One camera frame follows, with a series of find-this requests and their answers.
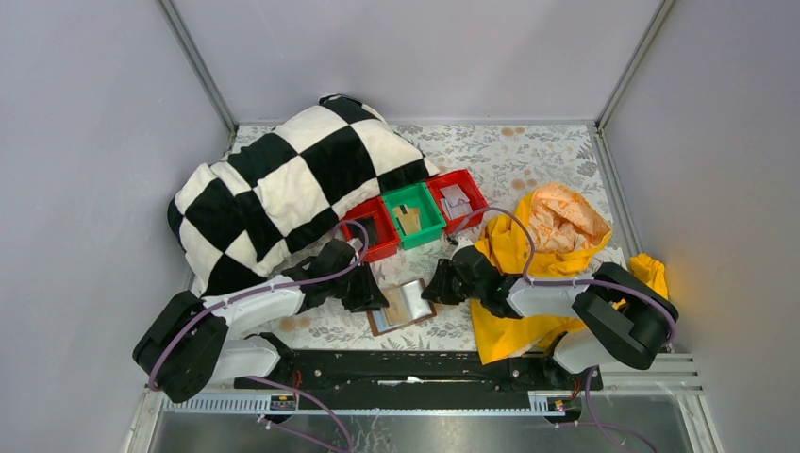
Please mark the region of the brown leather card holder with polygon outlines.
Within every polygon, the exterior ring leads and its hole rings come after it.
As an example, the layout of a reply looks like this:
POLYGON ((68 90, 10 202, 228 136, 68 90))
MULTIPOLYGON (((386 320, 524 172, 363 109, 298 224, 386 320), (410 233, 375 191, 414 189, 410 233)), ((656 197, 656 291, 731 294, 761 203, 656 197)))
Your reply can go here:
POLYGON ((433 304, 423 298, 425 289, 423 279, 382 288, 388 306, 368 312, 372 334, 381 336, 434 318, 437 313, 433 304))

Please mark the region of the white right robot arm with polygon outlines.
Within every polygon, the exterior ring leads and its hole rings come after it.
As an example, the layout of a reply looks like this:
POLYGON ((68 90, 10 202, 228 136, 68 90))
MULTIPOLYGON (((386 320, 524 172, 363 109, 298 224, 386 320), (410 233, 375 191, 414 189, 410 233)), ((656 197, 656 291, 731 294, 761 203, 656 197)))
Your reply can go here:
POLYGON ((491 315, 515 320, 543 316, 579 320, 584 328, 556 341, 552 360, 577 375, 604 363, 647 370, 675 336, 675 306, 622 266, 603 263, 577 277, 502 273, 471 244, 438 262, 423 299, 457 305, 474 299, 491 315))

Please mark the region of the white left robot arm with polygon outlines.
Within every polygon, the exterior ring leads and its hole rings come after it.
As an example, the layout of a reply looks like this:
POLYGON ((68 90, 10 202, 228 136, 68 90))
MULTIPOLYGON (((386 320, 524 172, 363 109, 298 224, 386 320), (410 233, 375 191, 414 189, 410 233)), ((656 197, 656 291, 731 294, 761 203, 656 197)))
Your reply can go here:
POLYGON ((201 298, 174 295, 132 351, 150 388, 185 402, 210 384, 267 377, 285 347, 251 329, 319 307, 329 298, 351 311, 369 310, 376 290, 359 239, 332 239, 314 257, 249 289, 201 298))

